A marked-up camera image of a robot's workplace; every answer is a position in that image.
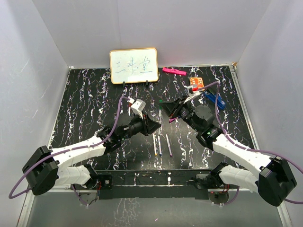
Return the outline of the blue marker pen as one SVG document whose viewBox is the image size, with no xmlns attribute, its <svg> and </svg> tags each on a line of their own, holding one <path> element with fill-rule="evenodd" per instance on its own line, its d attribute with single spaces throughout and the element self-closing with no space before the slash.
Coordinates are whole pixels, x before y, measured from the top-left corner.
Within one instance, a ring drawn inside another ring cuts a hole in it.
<svg viewBox="0 0 303 227">
<path fill-rule="evenodd" d="M 159 156 L 162 156 L 162 149 L 161 149 L 161 141 L 160 141 L 160 136 L 158 135 L 158 144 L 159 144 Z"/>
</svg>

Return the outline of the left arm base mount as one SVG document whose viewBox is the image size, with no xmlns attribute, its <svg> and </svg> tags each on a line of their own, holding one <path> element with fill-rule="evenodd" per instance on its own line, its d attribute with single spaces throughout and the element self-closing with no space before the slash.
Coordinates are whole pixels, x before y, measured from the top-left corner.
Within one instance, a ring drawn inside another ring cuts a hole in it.
<svg viewBox="0 0 303 227">
<path fill-rule="evenodd" d="M 111 190 L 113 187 L 113 176 L 110 174 L 96 174 L 85 184 L 72 184 L 76 190 Z"/>
</svg>

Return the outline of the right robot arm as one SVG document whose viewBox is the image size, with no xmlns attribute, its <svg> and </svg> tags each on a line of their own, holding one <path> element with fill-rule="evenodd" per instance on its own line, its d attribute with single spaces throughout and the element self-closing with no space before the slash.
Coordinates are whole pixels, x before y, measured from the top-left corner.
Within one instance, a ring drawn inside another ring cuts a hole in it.
<svg viewBox="0 0 303 227">
<path fill-rule="evenodd" d="M 205 148 L 222 154 L 241 165 L 235 168 L 221 162 L 204 178 L 196 176 L 196 184 L 204 188 L 221 188 L 231 184 L 258 193 L 272 206 L 278 207 L 297 186 L 288 162 L 279 157 L 270 157 L 226 138 L 221 128 L 213 124 L 214 115 L 206 105 L 196 108 L 177 99 L 161 102 L 165 114 L 170 118 L 180 118 L 197 132 L 198 142 Z"/>
</svg>

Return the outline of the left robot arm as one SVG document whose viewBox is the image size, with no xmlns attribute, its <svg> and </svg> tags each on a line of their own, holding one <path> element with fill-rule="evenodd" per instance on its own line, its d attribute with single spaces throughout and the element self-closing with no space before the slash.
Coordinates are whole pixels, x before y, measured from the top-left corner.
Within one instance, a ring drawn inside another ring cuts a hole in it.
<svg viewBox="0 0 303 227">
<path fill-rule="evenodd" d="M 124 140 L 140 133 L 153 134 L 161 127 L 148 115 L 135 115 L 120 123 L 108 125 L 96 136 L 63 148 L 39 147 L 22 168 L 23 174 L 34 195 L 42 195 L 54 186 L 78 184 L 92 189 L 98 177 L 90 165 L 77 163 L 93 157 L 100 157 L 121 147 Z"/>
</svg>

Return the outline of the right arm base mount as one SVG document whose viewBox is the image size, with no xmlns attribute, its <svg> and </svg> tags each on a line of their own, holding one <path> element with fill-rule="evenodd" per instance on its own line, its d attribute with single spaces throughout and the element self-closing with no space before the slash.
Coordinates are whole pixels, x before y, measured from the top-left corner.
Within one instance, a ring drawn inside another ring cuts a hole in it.
<svg viewBox="0 0 303 227">
<path fill-rule="evenodd" d="M 185 186 L 194 189 L 196 200 L 209 200 L 211 197 L 215 199 L 229 198 L 229 192 L 236 189 L 237 186 L 223 183 L 218 176 L 212 176 L 210 172 L 198 172 L 193 174 L 186 180 Z"/>
</svg>

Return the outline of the green marker pen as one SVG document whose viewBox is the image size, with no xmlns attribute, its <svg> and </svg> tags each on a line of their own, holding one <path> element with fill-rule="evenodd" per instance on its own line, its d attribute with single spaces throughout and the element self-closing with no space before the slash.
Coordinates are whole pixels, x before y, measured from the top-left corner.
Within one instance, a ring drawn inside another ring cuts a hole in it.
<svg viewBox="0 0 303 227">
<path fill-rule="evenodd" d="M 161 109 L 159 109 L 159 116 L 158 116 L 160 127 L 158 128 L 158 136 L 160 136 L 161 131 Z"/>
</svg>

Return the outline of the yellow marker pen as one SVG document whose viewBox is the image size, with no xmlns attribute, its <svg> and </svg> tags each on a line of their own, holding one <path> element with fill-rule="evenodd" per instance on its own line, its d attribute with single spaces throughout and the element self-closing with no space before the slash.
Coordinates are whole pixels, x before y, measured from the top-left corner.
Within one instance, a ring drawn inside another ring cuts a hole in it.
<svg viewBox="0 0 303 227">
<path fill-rule="evenodd" d="M 157 156 L 157 147 L 156 147 L 156 139 L 155 139 L 155 135 L 152 134 L 153 137 L 153 147 L 154 147 L 154 154 L 155 156 Z"/>
</svg>

